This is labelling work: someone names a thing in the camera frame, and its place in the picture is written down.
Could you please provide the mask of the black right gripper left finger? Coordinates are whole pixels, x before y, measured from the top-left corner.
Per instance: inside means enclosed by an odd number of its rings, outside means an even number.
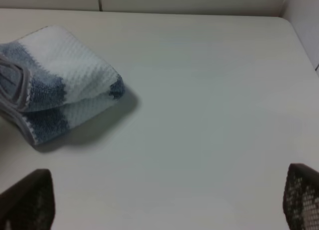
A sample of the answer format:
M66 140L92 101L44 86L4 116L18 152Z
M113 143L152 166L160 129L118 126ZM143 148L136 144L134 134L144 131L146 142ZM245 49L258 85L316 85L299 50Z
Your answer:
M2 230L49 230L55 218L51 172L36 169L0 194Z

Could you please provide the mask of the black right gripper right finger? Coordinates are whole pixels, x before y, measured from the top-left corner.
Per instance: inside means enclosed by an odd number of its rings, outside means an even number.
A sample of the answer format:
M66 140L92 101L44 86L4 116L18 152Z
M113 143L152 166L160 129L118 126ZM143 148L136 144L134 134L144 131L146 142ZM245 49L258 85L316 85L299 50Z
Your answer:
M319 229L319 173L302 163L289 165L283 212L291 230Z

